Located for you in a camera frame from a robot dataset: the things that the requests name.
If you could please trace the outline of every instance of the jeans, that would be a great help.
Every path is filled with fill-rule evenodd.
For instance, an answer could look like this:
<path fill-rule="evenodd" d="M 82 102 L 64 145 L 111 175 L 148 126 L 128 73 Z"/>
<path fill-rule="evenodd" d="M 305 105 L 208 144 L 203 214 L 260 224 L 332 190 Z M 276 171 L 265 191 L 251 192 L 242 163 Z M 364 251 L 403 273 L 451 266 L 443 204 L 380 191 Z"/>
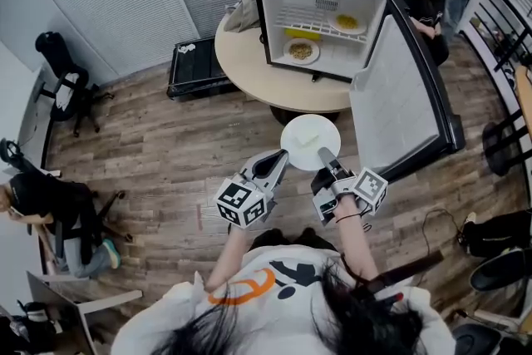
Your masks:
<path fill-rule="evenodd" d="M 284 235 L 281 229 L 270 229 L 263 234 L 259 235 L 251 244 L 249 251 L 258 247 L 274 246 L 274 245 L 290 245 L 299 244 L 306 245 L 313 249 L 326 249 L 334 250 L 337 252 L 336 247 L 331 243 L 316 235 L 316 231 L 312 228 L 306 228 L 303 233 L 297 237 L 292 243 Z"/>
<path fill-rule="evenodd" d="M 78 218 L 72 229 L 80 227 L 81 221 Z M 48 233 L 48 240 L 55 249 L 55 235 Z M 111 267 L 111 256 L 103 244 L 92 248 L 91 262 L 87 265 L 81 262 L 81 238 L 65 239 L 64 248 L 64 257 L 59 259 L 59 267 L 62 269 L 62 265 L 66 263 L 70 273 L 79 279 L 95 277 Z"/>
<path fill-rule="evenodd" d="M 531 221 L 532 214 L 523 210 L 496 216 L 483 224 L 468 222 L 462 232 L 470 254 L 492 258 L 505 249 L 529 248 Z"/>
<path fill-rule="evenodd" d="M 441 31 L 447 40 L 451 40 L 454 37 L 468 2 L 469 0 L 446 0 L 445 20 Z"/>

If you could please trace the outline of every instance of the white plate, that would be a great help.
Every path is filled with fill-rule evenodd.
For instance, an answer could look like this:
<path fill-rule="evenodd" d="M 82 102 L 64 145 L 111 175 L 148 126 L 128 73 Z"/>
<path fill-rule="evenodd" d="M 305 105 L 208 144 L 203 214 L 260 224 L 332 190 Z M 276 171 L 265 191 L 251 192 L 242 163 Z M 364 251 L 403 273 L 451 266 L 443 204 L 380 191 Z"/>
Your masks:
<path fill-rule="evenodd" d="M 338 15 L 348 15 L 349 17 L 355 18 L 358 21 L 358 27 L 357 28 L 353 28 L 353 29 L 341 28 L 338 25 L 338 22 L 336 20 Z M 329 25 L 332 28 L 334 28 L 337 32 L 342 32 L 344 34 L 352 34 L 352 35 L 363 34 L 367 30 L 366 21 L 364 19 L 360 18 L 360 17 L 357 17 L 356 15 L 354 15 L 352 13 L 345 13 L 345 12 L 338 12 L 338 11 L 330 12 L 330 13 L 327 14 L 327 21 L 328 21 Z"/>
<path fill-rule="evenodd" d="M 290 47 L 297 43 L 305 43 L 312 47 L 313 53 L 310 55 L 310 57 L 307 57 L 305 59 L 297 59 L 297 58 L 294 58 L 292 55 L 290 55 Z M 308 64 L 312 64 L 314 61 L 316 61 L 319 58 L 319 46 L 316 44 L 316 42 L 313 42 L 312 40 L 302 39 L 302 38 L 292 39 L 284 43 L 283 54 L 293 64 L 297 64 L 299 66 L 307 66 Z"/>
<path fill-rule="evenodd" d="M 325 167 L 318 150 L 323 146 L 334 155 L 342 144 L 336 126 L 323 116 L 305 114 L 290 121 L 281 135 L 281 148 L 288 151 L 290 164 L 300 170 L 315 171 Z"/>

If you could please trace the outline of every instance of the hand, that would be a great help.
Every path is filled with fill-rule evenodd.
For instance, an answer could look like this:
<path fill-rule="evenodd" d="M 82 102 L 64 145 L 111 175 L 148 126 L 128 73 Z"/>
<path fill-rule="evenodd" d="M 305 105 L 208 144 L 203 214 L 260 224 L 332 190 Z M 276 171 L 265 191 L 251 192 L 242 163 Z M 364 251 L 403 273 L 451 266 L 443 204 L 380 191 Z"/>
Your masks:
<path fill-rule="evenodd" d="M 47 250 L 47 259 L 53 263 L 54 266 L 59 266 L 59 259 L 56 254 L 52 252 L 51 249 Z"/>
<path fill-rule="evenodd" d="M 344 195 L 340 201 L 338 201 L 338 206 L 333 213 L 336 220 L 345 218 L 346 216 L 351 216 L 352 214 L 359 214 L 360 210 L 355 203 L 355 196 Z"/>
<path fill-rule="evenodd" d="M 12 220 L 13 222 L 20 222 L 21 221 L 22 216 L 17 214 L 17 213 L 15 213 L 11 209 L 9 209 L 7 211 L 7 214 L 9 216 L 9 219 Z"/>
<path fill-rule="evenodd" d="M 433 39 L 436 36 L 436 30 L 432 27 L 425 26 L 423 32 L 430 38 Z"/>

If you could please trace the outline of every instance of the round table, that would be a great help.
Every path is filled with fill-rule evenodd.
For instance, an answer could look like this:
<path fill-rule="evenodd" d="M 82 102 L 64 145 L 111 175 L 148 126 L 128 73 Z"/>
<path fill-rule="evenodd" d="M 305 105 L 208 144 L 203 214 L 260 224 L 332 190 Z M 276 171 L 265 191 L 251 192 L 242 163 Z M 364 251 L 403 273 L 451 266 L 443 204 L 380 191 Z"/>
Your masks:
<path fill-rule="evenodd" d="M 226 15 L 218 25 L 214 46 L 226 76 L 244 93 L 268 104 L 275 118 L 288 123 L 302 113 L 321 114 L 336 120 L 351 107 L 349 83 L 326 77 L 313 82 L 306 72 L 272 67 L 266 63 L 260 28 L 224 31 Z"/>

